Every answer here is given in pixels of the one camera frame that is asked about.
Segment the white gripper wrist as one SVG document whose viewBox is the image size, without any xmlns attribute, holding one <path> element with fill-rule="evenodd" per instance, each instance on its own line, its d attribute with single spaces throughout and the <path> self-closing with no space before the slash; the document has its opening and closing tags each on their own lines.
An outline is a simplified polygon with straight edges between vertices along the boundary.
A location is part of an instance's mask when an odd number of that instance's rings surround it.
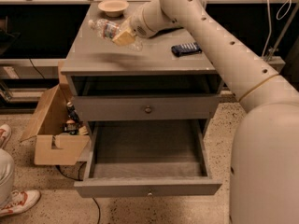
<svg viewBox="0 0 299 224">
<path fill-rule="evenodd" d="M 114 36 L 112 41 L 118 46 L 127 46 L 135 43 L 135 33 L 128 29 L 130 27 L 141 38 L 150 38 L 155 35 L 155 32 L 145 22 L 143 7 L 139 7 L 131 17 L 128 17 L 120 25 L 121 31 Z"/>
</svg>

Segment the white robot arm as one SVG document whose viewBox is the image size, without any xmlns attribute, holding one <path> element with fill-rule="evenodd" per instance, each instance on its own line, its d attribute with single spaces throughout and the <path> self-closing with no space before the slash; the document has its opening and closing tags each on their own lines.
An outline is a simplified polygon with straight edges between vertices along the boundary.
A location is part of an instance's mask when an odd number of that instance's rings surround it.
<svg viewBox="0 0 299 224">
<path fill-rule="evenodd" d="M 230 224 L 299 224 L 299 92 L 230 34 L 206 0 L 153 0 L 114 38 L 125 46 L 178 25 L 199 44 L 246 116 L 235 131 Z"/>
</svg>

